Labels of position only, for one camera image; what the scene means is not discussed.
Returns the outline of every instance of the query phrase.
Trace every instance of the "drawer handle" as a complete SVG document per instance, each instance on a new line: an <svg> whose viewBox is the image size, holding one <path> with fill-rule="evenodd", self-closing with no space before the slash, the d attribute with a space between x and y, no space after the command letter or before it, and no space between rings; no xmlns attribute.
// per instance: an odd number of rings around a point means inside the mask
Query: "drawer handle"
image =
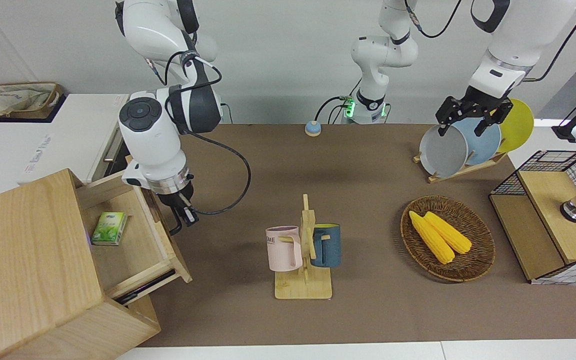
<svg viewBox="0 0 576 360"><path fill-rule="evenodd" d="M110 146L106 150L105 155L103 155L103 162L114 163L117 159L117 154L119 153L119 148L122 146L122 133L119 131L119 127L114 130L112 135L112 141L110 141Z"/></svg>
<svg viewBox="0 0 576 360"><path fill-rule="evenodd" d="M130 292L126 292L126 294L123 294L122 296L115 298L114 301L117 301L117 303L119 303L120 305L125 305L126 303L128 303L128 301L133 300L134 298L139 296L139 294L141 294L142 292L150 289L151 287L157 285L157 283L159 283L160 281L164 281L173 275L175 275L175 269L171 269L168 272L160 276L157 276L156 278L153 278L153 280L150 280L146 282L144 285L137 287L137 289L134 289Z"/></svg>

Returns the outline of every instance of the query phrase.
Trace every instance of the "blue mug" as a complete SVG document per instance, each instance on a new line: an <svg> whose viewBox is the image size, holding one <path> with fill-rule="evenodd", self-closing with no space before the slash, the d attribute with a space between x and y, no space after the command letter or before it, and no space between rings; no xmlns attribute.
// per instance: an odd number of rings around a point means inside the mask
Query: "blue mug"
<svg viewBox="0 0 576 360"><path fill-rule="evenodd" d="M338 223L317 223L312 235L316 259L310 264L334 268L341 264L341 227Z"/></svg>

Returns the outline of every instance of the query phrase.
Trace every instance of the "robotic arm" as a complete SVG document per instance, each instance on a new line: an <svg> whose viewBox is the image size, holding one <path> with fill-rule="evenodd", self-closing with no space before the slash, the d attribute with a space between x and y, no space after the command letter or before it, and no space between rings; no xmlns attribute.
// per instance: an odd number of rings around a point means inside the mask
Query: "robotic arm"
<svg viewBox="0 0 576 360"><path fill-rule="evenodd" d="M119 112L119 129L133 157L122 180L155 192L172 209L178 231L180 219L187 226L199 220L190 204L193 176L179 135L211 132L221 121L221 100L206 75L207 68L217 69L199 57L195 47L199 23L192 0L126 0L118 4L117 20L137 53L169 66L181 83L133 93ZM211 42L206 44L214 59Z"/></svg>
<svg viewBox="0 0 576 360"><path fill-rule="evenodd" d="M410 21L421 28L413 10L417 0L383 0L379 25L390 36L362 36L352 46L352 59L361 68L359 89L352 94L351 120L374 123L384 107L389 78L383 67L404 68L417 59L418 46L410 38ZM508 94L519 86L576 11L576 0L493 0L494 9L477 27L492 41L460 99L448 96L435 117L443 135L448 127L469 117L482 118L475 130L502 123L512 109Z"/></svg>
<svg viewBox="0 0 576 360"><path fill-rule="evenodd" d="M448 96L436 112L442 136L450 125L468 117L482 117L475 129L477 136L501 124L513 107L508 94L526 79L576 10L576 0L493 2L494 10L486 21L472 15L480 29L492 34L492 41L464 96L459 100Z"/></svg>
<svg viewBox="0 0 576 360"><path fill-rule="evenodd" d="M417 0L410 0L414 7ZM384 109L390 81L382 68L405 68L417 59L419 48L410 37L410 18L404 0L383 0L379 26L389 36L361 36L352 44L352 60L361 68L361 83L352 94L350 120L377 121Z"/></svg>

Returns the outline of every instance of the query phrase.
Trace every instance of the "woven basket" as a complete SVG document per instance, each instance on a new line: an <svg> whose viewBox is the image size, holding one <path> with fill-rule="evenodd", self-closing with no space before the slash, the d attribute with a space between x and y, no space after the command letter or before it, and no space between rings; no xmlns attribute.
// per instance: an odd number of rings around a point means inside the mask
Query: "woven basket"
<svg viewBox="0 0 576 360"><path fill-rule="evenodd" d="M409 211L423 216L434 212L464 234L472 243L465 254L455 253L448 264L441 264L421 239L410 221ZM401 217L401 237L412 258L430 274L462 283L484 276L495 261L495 242L489 228L463 203L439 195L423 196L409 203Z"/></svg>

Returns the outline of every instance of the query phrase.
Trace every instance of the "wooden cabinet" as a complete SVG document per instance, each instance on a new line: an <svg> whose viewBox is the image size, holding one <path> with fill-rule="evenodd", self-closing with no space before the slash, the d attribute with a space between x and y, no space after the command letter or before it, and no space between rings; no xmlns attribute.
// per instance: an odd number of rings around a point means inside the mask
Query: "wooden cabinet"
<svg viewBox="0 0 576 360"><path fill-rule="evenodd" d="M103 211L119 246L91 246ZM160 331L148 293L190 274L149 192L62 170L0 194L0 359L114 359Z"/></svg>
<svg viewBox="0 0 576 360"><path fill-rule="evenodd" d="M576 284L576 223L560 205L576 196L564 171L518 171L525 194L491 194L490 200L526 280Z"/></svg>

